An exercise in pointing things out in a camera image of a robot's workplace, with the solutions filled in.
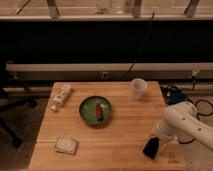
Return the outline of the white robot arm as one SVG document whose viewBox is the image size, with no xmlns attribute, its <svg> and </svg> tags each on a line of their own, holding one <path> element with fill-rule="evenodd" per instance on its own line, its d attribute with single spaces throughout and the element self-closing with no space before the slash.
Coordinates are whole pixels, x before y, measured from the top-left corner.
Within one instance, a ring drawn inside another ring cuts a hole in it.
<svg viewBox="0 0 213 171">
<path fill-rule="evenodd" d="M 163 110 L 162 118 L 153 127 L 150 137 L 169 143 L 177 133 L 184 132 L 213 150 L 213 127 L 197 120 L 196 114 L 197 109 L 191 102 L 169 105 Z"/>
</svg>

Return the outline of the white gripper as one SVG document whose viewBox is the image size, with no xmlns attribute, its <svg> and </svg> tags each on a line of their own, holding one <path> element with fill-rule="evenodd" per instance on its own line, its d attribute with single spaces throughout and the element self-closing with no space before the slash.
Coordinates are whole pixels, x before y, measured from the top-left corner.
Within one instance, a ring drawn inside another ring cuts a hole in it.
<svg viewBox="0 0 213 171">
<path fill-rule="evenodd" d="M 149 136 L 149 138 L 158 138 L 162 143 L 168 144 L 170 141 L 174 139 L 173 135 L 167 135 L 165 131 L 163 131 L 158 124 L 156 124 Z"/>
</svg>

